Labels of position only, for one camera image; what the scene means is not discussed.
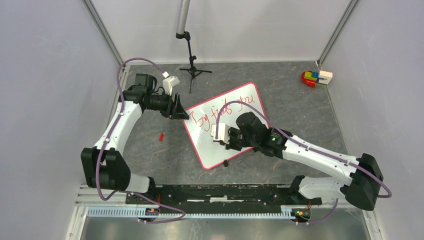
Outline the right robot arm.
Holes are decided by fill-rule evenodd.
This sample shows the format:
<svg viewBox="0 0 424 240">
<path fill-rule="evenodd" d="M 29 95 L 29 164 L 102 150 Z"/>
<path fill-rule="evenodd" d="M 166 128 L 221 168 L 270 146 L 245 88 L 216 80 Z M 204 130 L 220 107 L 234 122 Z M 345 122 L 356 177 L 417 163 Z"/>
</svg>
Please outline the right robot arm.
<svg viewBox="0 0 424 240">
<path fill-rule="evenodd" d="M 265 156 L 301 163 L 327 174 L 318 178 L 297 176 L 288 191 L 293 203 L 343 198 L 361 210 L 374 210 L 384 179 L 374 156 L 363 153 L 356 157 L 319 147 L 288 131 L 267 127 L 253 112 L 240 115 L 236 125 L 214 126 L 212 129 L 218 132 L 211 134 L 213 141 L 227 150 L 253 148 Z"/>
</svg>

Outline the red marker cap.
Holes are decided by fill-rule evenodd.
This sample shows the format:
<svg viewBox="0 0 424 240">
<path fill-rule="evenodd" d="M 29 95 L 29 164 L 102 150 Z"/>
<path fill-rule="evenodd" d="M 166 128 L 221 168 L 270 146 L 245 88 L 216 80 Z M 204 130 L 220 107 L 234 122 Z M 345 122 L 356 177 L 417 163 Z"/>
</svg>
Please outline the red marker cap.
<svg viewBox="0 0 424 240">
<path fill-rule="evenodd" d="M 164 138 L 164 133 L 162 132 L 162 133 L 159 135 L 158 140 L 159 140 L 160 142 L 162 142 L 162 141 L 163 141 L 163 138 Z"/>
</svg>

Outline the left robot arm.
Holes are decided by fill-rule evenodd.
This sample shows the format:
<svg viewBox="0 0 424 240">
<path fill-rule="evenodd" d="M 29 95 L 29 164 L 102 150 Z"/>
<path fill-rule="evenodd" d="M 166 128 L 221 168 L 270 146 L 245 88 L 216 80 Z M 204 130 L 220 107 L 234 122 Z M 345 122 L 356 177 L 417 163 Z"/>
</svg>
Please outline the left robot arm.
<svg viewBox="0 0 424 240">
<path fill-rule="evenodd" d="M 153 179 L 132 173 L 123 157 L 125 145 L 135 123 L 144 111 L 158 111 L 171 120 L 188 120 L 190 117 L 181 105 L 180 95 L 173 88 L 180 80 L 163 73 L 163 91 L 156 90 L 157 79 L 149 74 L 136 74 L 135 83 L 118 97 L 116 112 L 93 147 L 80 154 L 86 183 L 101 190 L 137 192 L 145 204 L 153 203 L 157 190 Z"/>
</svg>

